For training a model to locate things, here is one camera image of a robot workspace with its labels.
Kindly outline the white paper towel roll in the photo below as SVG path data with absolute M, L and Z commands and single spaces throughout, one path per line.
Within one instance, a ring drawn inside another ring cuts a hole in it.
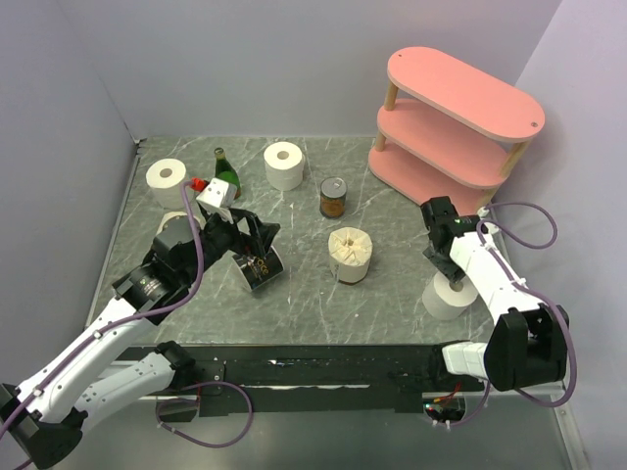
M 467 277 L 452 282 L 437 272 L 424 289 L 421 299 L 432 317 L 448 321 L 459 317 L 477 297 L 478 292 Z
M 164 209 L 178 210 L 183 207 L 181 184 L 188 180 L 185 163 L 178 159 L 161 159 L 146 171 L 146 183 L 155 201 Z
M 305 157 L 296 144 L 290 142 L 270 144 L 264 151 L 264 160 L 266 179 L 273 188 L 286 192 L 302 183 Z

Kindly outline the cream paper roll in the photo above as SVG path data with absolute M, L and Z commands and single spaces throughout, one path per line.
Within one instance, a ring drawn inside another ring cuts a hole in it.
M 330 271 L 336 281 L 348 285 L 361 282 L 367 275 L 373 246 L 370 236 L 355 227 L 343 227 L 329 234 Z

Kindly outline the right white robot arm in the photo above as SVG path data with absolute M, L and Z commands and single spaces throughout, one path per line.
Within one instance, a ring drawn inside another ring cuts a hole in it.
M 494 323 L 486 343 L 453 342 L 440 348 L 428 378 L 447 391 L 462 375 L 488 381 L 498 391 L 557 382 L 573 373 L 572 340 L 565 310 L 532 291 L 499 250 L 495 236 L 508 229 L 489 218 L 484 207 L 461 215 L 447 196 L 421 204 L 429 246 L 425 256 L 444 277 L 468 281 Z

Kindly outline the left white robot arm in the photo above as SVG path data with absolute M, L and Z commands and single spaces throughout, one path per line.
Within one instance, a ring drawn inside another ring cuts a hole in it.
M 17 386 L 1 387 L 1 432 L 10 434 L 30 463 L 49 469 L 65 459 L 88 429 L 130 402 L 168 389 L 186 392 L 192 357 L 175 343 L 101 379 L 134 340 L 190 302 L 204 273 L 226 253 L 264 258 L 280 226 L 253 212 L 227 210 L 176 220 L 154 239 L 142 263 L 114 284 L 100 315 L 55 359 Z

